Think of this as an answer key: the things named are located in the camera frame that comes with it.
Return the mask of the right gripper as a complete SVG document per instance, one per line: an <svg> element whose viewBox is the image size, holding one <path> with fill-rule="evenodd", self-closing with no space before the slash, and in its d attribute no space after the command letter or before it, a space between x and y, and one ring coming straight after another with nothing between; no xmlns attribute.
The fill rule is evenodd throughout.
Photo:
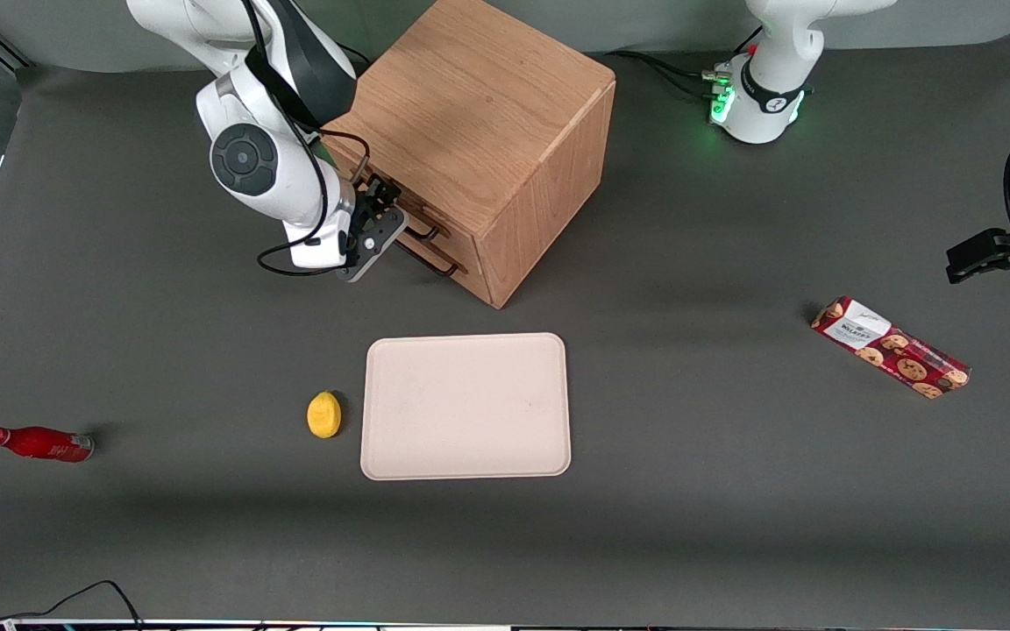
<svg viewBox="0 0 1010 631"><path fill-rule="evenodd" d="M319 228L288 227L291 262L303 269L368 271L381 255L381 215L403 216L403 190L377 174L369 176L364 195L324 204Z"/></svg>

